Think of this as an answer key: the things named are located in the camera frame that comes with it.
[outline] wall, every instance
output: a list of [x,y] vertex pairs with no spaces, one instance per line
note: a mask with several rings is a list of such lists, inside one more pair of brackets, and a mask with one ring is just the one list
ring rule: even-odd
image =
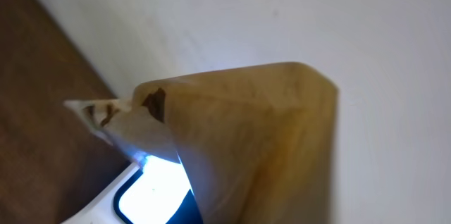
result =
[[120,96],[301,61],[339,86],[335,223],[451,222],[451,0],[40,0]]

